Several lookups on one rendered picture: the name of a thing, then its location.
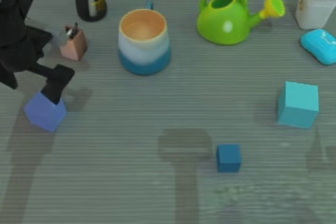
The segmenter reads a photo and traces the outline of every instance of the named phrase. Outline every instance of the green watering can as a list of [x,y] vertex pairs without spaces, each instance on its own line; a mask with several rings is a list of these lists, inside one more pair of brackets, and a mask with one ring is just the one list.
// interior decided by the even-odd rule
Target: green watering can
[[264,8],[250,15],[247,0],[199,0],[197,30],[206,40],[233,45],[247,38],[251,28],[266,18],[285,14],[282,0],[265,0]]

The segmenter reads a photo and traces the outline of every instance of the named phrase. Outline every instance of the trash bin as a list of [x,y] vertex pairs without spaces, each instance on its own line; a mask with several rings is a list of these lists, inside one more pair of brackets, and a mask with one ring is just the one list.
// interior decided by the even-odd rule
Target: trash bin
[[323,28],[336,6],[336,0],[299,0],[296,19],[301,29]]

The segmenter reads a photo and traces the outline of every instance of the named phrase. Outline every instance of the blue cube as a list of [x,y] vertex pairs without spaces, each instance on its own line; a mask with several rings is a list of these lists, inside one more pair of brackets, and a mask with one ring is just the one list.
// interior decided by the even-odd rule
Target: blue cube
[[217,170],[219,173],[237,173],[241,157],[239,144],[220,144],[217,147]]
[[285,82],[278,101],[278,124],[309,129],[318,113],[317,86]]
[[54,132],[67,114],[64,101],[55,105],[41,92],[37,92],[24,107],[30,123],[49,132]]

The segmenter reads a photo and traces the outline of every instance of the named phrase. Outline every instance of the gray table surface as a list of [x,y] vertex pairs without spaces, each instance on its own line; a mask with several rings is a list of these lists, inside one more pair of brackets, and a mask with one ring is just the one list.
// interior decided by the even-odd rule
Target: gray table surface
[[[103,21],[79,22],[89,42],[81,62],[48,51],[43,63],[77,71],[55,134],[22,112],[43,78],[24,72],[18,90],[0,86],[0,223],[334,224],[335,66],[300,47],[296,0],[233,47],[197,34],[198,0],[154,0],[173,59],[138,77],[120,66],[116,45],[120,18],[144,1],[108,0]],[[74,0],[36,0],[29,16],[53,28],[78,21]],[[319,86],[312,129],[276,125],[285,81]],[[239,174],[216,172],[220,143],[240,144]]]

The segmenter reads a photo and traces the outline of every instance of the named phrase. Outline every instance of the watering can spout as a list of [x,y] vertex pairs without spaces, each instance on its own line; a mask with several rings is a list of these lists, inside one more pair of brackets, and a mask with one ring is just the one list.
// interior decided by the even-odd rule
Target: watering can spout
[[260,23],[260,21],[266,18],[280,18],[285,15],[286,9],[282,0],[265,0],[264,8],[250,15],[249,26],[250,28],[255,27]]

